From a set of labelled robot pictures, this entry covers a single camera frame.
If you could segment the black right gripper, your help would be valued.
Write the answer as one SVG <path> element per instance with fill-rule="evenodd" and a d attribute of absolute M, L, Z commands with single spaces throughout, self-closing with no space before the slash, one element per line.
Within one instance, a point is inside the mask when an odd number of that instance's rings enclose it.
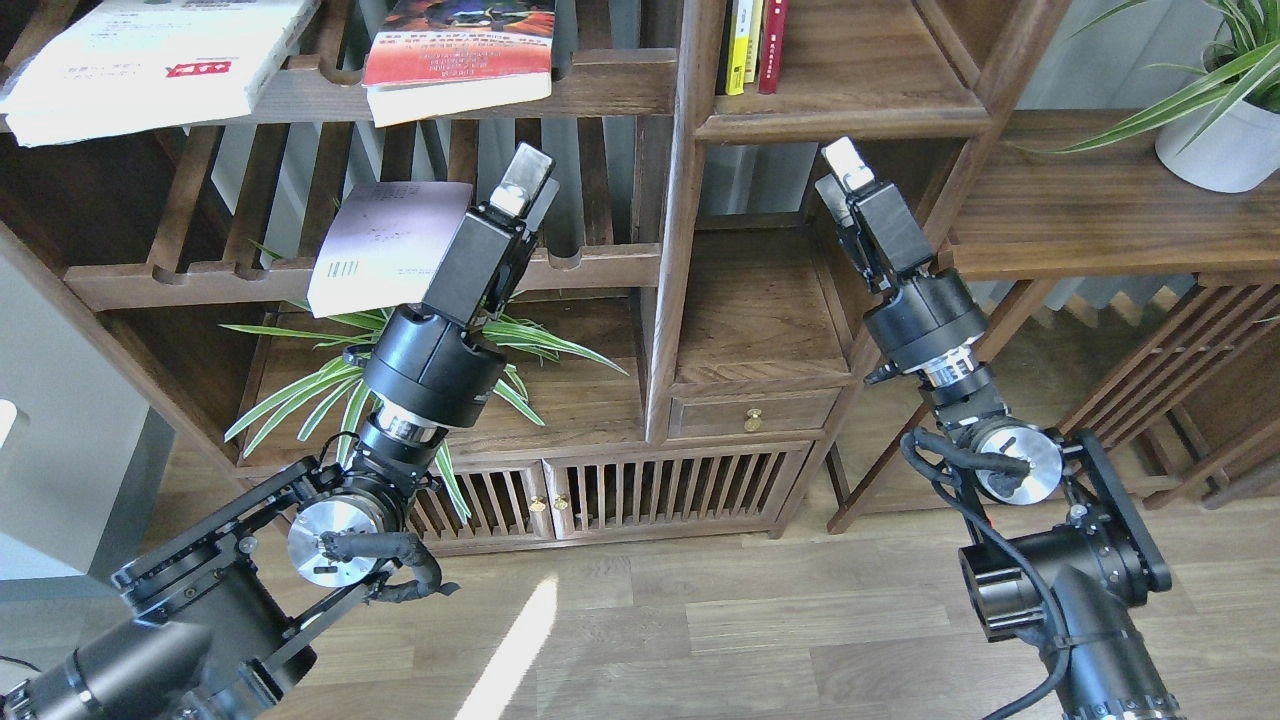
<path fill-rule="evenodd" d="M 829 174 L 815 190 L 841 246 L 872 293 L 884 296 L 864 316 L 884 355 L 874 377 L 969 377 L 972 346 L 988 327 L 955 270 L 931 273 L 934 252 L 896 184 L 879 182 L 849 137 L 822 149 Z"/>

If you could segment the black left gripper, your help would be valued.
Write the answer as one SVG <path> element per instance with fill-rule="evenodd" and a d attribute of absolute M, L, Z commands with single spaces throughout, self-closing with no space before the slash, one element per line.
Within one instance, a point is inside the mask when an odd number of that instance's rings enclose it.
<path fill-rule="evenodd" d="M 515 292 L 532 252 L 529 219 L 558 192 L 556 160 L 521 142 L 490 202 L 470 208 L 422 300 L 399 305 L 364 369 L 381 400 L 378 425 L 472 427 L 506 366 L 483 338 L 488 313 Z"/>

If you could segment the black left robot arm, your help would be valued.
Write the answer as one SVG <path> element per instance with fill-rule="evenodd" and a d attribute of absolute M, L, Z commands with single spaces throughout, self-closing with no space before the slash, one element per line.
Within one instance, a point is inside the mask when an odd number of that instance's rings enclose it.
<path fill-rule="evenodd" d="M 113 578 L 132 619 L 22 682 L 5 719 L 253 719 L 315 665 L 312 641 L 352 607 L 449 594 L 407 528 L 449 430 L 477 420 L 506 356 L 483 336 L 516 290 L 558 190 L 521 143 L 470 208 L 422 299 L 399 305 L 362 366 L 380 406 L 349 465 L 303 457 Z M 296 510 L 297 568 L 333 591 L 285 615 L 252 560 L 257 529 Z"/>

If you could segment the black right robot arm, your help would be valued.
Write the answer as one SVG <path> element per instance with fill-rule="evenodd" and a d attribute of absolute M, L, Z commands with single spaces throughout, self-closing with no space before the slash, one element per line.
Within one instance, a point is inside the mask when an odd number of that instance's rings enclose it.
<path fill-rule="evenodd" d="M 882 302 L 865 324 L 884 356 L 868 384 L 920 382 L 937 432 L 906 430 L 902 456 L 965 519 L 966 591 L 992 642 L 1034 646 L 1047 676 L 995 711 L 1005 719 L 1055 693 L 1066 719 L 1180 719 L 1130 618 L 1172 575 L 1097 437 L 1016 419 L 972 348 L 988 322 L 934 251 L 899 187 L 850 138 L 822 151 L 815 190 L 838 241 Z"/>

